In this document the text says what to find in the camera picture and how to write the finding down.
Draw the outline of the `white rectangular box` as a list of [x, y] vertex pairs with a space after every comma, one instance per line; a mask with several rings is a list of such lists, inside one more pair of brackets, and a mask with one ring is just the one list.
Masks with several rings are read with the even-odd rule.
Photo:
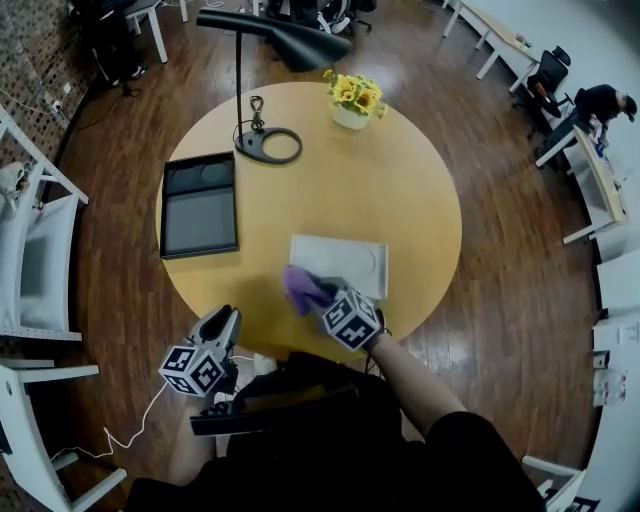
[[385, 244], [294, 234], [289, 263], [320, 278], [341, 278], [361, 294], [388, 296], [389, 248]]

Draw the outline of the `white red-print packets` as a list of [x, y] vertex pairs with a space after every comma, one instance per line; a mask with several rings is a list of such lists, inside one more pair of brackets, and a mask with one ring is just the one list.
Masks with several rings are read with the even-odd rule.
[[615, 368], [596, 369], [593, 378], [593, 406], [605, 407], [626, 400], [626, 371]]

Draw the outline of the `white cloth bag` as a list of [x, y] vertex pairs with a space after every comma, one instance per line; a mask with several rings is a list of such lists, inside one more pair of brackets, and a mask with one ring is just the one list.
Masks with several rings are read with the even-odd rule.
[[17, 210], [17, 202], [26, 183], [27, 173], [24, 163], [12, 162], [0, 169], [0, 195], [13, 212]]

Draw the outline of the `black chest-mounted device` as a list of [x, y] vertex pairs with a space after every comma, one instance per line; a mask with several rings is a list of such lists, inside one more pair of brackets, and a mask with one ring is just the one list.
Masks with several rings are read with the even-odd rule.
[[349, 413], [359, 393], [350, 383], [315, 385], [310, 388], [241, 399], [237, 405], [218, 402], [190, 417], [196, 436], [249, 434], [289, 429], [298, 425], [319, 425]]

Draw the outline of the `person's left forearm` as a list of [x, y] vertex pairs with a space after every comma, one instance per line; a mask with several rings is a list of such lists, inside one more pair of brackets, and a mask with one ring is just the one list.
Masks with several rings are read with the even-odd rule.
[[167, 481], [170, 484], [189, 484], [202, 467], [216, 457], [215, 438], [196, 436], [191, 427], [191, 417], [199, 416], [210, 404], [211, 400], [205, 397], [190, 397], [186, 401], [168, 463]]

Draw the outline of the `black rectangular tray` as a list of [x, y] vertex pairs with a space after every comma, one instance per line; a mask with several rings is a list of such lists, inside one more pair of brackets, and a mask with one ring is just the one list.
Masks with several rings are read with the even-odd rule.
[[160, 257], [180, 259], [238, 249], [234, 154], [167, 162], [160, 198]]

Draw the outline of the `white shelf unit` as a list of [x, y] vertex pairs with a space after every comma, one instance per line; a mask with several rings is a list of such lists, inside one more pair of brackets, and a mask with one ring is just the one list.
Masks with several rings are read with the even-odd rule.
[[127, 472], [117, 468], [79, 498], [70, 499], [58, 472], [78, 456], [48, 455], [26, 386], [98, 373], [96, 365], [57, 368], [51, 360], [0, 358], [0, 453], [16, 484], [52, 512], [86, 512], [124, 481]]
[[10, 203], [0, 194], [0, 335], [80, 341], [69, 324], [69, 276], [76, 214], [89, 198], [0, 106], [0, 142], [29, 156], [0, 174], [26, 187]]
[[530, 455], [524, 455], [521, 462], [524, 466], [548, 476], [548, 479], [538, 486], [546, 512], [597, 512], [599, 500], [578, 495], [586, 476], [585, 470], [573, 469]]

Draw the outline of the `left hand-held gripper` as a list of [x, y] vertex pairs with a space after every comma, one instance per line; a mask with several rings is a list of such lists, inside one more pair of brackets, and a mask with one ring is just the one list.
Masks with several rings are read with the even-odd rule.
[[[169, 348], [159, 374], [181, 394], [195, 397], [233, 394], [239, 370], [232, 357], [241, 323], [240, 311], [228, 304], [209, 312], [191, 329], [188, 335], [191, 345]], [[218, 337], [219, 342], [208, 342]]]

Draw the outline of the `white mesh office chair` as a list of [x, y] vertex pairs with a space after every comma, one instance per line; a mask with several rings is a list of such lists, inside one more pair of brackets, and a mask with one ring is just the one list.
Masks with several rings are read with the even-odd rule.
[[317, 21], [320, 30], [339, 34], [351, 22], [348, 11], [351, 0], [317, 0]]

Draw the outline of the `person's black shirt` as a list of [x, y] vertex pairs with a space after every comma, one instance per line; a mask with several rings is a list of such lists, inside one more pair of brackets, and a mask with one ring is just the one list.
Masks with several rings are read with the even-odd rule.
[[379, 377], [298, 355], [254, 378], [232, 406], [323, 384], [329, 397], [233, 435], [188, 483], [135, 480], [124, 512], [547, 512], [489, 421], [449, 412], [409, 441], [400, 402]]

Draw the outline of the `purple cloth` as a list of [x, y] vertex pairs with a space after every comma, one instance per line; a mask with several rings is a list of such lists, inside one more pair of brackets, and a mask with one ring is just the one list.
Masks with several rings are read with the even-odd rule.
[[287, 266], [283, 273], [286, 295], [300, 316], [307, 316], [316, 308], [328, 308], [337, 288], [302, 267]]

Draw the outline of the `grey table white legs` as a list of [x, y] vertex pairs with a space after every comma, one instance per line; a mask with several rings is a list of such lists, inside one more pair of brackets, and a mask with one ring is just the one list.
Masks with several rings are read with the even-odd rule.
[[140, 20], [143, 18], [148, 20], [159, 59], [162, 64], [166, 64], [168, 62], [168, 56], [157, 16], [157, 9], [161, 1], [162, 0], [135, 0], [132, 5], [124, 9], [124, 15], [136, 36], [141, 34]]

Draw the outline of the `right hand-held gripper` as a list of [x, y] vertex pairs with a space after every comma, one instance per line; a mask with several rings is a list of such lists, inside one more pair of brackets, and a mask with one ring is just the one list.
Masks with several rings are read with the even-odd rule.
[[310, 309], [322, 319], [327, 334], [344, 348], [357, 351], [382, 331], [374, 305], [342, 277], [320, 278], [318, 288], [322, 299], [334, 302], [324, 311], [310, 300]]

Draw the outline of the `sunflowers in white pot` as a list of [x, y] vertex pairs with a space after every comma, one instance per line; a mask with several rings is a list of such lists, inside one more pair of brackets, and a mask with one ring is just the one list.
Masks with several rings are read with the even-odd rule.
[[371, 118], [383, 118], [388, 106], [382, 101], [383, 92], [363, 75], [344, 75], [329, 69], [323, 79], [328, 84], [333, 121], [354, 131], [364, 129]]

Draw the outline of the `black headrest office chair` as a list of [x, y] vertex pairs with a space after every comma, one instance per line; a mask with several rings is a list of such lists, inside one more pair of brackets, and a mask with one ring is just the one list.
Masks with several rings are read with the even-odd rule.
[[532, 110], [538, 108], [554, 118], [562, 116], [560, 107], [566, 103], [574, 104], [568, 94], [562, 100], [556, 97], [556, 91], [569, 74], [571, 58], [564, 49], [556, 46], [553, 50], [545, 50], [537, 71], [527, 78], [526, 89], [529, 97], [516, 101], [514, 108]]

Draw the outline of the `person's right forearm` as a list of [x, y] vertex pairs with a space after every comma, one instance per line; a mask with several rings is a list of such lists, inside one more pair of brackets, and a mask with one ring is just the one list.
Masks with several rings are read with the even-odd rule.
[[380, 368], [409, 421], [423, 436], [442, 417], [467, 411], [427, 366], [390, 335], [378, 335], [367, 343], [366, 351]]

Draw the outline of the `wooden desk white legs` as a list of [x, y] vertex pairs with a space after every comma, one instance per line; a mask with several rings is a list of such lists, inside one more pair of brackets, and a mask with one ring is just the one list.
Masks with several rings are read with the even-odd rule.
[[598, 155], [592, 139], [579, 127], [574, 126], [571, 133], [537, 158], [535, 165], [542, 168], [571, 141], [575, 141], [576, 147], [583, 153], [584, 164], [570, 169], [567, 175], [573, 175], [579, 186], [593, 182], [595, 188], [592, 192], [588, 188], [581, 191], [590, 223], [566, 235], [563, 238], [565, 245], [584, 238], [593, 240], [598, 233], [624, 225], [628, 220], [623, 194], [611, 165]]
[[539, 65], [540, 59], [531, 52], [531, 49], [527, 47], [524, 42], [518, 39], [515, 32], [507, 28], [501, 21], [499, 21], [493, 15], [485, 12], [479, 7], [474, 6], [468, 0], [456, 0], [453, 14], [451, 15], [446, 25], [446, 28], [444, 29], [444, 32], [442, 34], [443, 38], [447, 38], [450, 35], [459, 16], [464, 12], [471, 14], [475, 19], [477, 19], [484, 26], [484, 32], [482, 33], [480, 40], [475, 46], [476, 50], [479, 50], [482, 47], [482, 45], [490, 35], [493, 35], [499, 41], [497, 46], [494, 48], [493, 53], [490, 55], [490, 57], [486, 60], [484, 65], [476, 74], [476, 78], [478, 80], [482, 80], [484, 78], [484, 76], [489, 71], [489, 69], [501, 56], [501, 52], [504, 49], [514, 50], [516, 53], [520, 54], [528, 61], [528, 65], [525, 68], [525, 70], [517, 76], [517, 79], [509, 88], [509, 91], [511, 93], [514, 93], [515, 90], [525, 81], [525, 79]]

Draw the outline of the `black desk lamp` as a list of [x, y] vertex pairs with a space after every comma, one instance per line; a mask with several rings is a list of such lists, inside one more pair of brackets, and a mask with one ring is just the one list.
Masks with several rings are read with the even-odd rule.
[[[264, 38], [280, 60], [292, 72], [310, 72], [326, 68], [344, 58], [352, 44], [339, 36], [301, 25], [245, 15], [213, 8], [199, 11], [196, 23], [201, 27], [231, 31], [235, 34], [236, 115], [234, 130], [235, 149], [245, 157], [269, 165], [285, 165], [295, 161], [302, 152], [300, 137], [290, 129], [264, 125], [261, 131], [244, 130], [242, 116], [242, 36], [256, 35]], [[266, 141], [274, 136], [286, 136], [297, 143], [295, 153], [286, 158], [276, 158], [264, 150]]]

